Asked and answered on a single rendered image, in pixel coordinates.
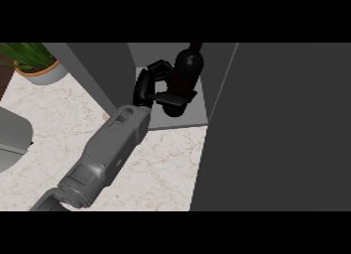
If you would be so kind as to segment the green plant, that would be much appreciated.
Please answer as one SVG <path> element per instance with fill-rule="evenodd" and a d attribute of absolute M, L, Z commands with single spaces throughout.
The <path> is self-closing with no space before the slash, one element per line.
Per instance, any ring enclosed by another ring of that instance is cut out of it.
<path fill-rule="evenodd" d="M 0 43 L 0 54 L 11 60 L 0 64 L 28 73 L 46 70 L 58 61 L 42 43 Z"/>

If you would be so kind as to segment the grey rounded appliance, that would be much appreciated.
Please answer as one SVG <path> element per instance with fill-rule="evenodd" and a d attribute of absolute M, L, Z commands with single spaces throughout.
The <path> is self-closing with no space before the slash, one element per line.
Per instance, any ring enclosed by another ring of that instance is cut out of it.
<path fill-rule="evenodd" d="M 21 115 L 0 106 L 0 173 L 3 173 L 28 153 L 34 128 Z"/>

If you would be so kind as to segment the dark wine bottle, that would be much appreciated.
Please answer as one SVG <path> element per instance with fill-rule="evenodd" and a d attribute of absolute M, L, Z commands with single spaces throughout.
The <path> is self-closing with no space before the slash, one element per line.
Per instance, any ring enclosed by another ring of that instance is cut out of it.
<path fill-rule="evenodd" d="M 170 117 L 180 117 L 186 111 L 198 92 L 195 91 L 198 79 L 204 68 L 204 57 L 201 54 L 203 44 L 192 43 L 176 58 L 173 74 L 167 81 L 167 93 L 183 99 L 182 105 L 164 104 L 163 109 Z"/>

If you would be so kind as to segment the dark grey cabinet door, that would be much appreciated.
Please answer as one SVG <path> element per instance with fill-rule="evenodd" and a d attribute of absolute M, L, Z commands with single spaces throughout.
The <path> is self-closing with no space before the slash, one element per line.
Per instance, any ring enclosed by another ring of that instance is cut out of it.
<path fill-rule="evenodd" d="M 197 210 L 351 210 L 351 44 L 242 44 Z"/>

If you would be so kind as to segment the grey cabinet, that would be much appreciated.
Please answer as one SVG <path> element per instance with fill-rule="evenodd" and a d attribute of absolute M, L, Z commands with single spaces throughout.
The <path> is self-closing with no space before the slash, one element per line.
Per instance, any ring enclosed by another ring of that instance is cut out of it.
<path fill-rule="evenodd" d="M 205 126 L 223 91 L 238 43 L 205 43 L 205 60 L 197 84 L 197 97 L 185 114 L 169 117 L 163 107 L 152 108 L 151 130 Z M 160 60 L 176 62 L 189 43 L 45 43 L 89 95 L 108 114 L 132 102 L 141 70 Z"/>

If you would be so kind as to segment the white pot with orange rim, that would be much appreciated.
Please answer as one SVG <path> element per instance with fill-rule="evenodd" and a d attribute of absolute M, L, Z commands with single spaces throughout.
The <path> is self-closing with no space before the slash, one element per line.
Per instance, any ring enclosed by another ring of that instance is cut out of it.
<path fill-rule="evenodd" d="M 28 73 L 24 72 L 19 68 L 17 68 L 17 72 L 36 85 L 50 85 L 56 83 L 70 73 L 61 62 L 55 62 L 48 69 L 43 69 L 39 72 Z"/>

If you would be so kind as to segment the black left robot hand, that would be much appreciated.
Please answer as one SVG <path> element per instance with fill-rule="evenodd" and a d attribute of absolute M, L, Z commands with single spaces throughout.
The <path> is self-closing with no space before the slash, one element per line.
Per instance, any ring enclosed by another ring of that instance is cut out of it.
<path fill-rule="evenodd" d="M 158 81 L 170 82 L 173 69 L 172 63 L 166 60 L 160 60 L 142 70 L 133 91 L 133 104 L 136 106 L 152 107 L 154 103 L 158 103 L 166 106 L 182 108 L 192 102 L 198 94 L 195 90 L 186 95 L 177 95 L 169 91 L 155 91 L 155 83 Z"/>

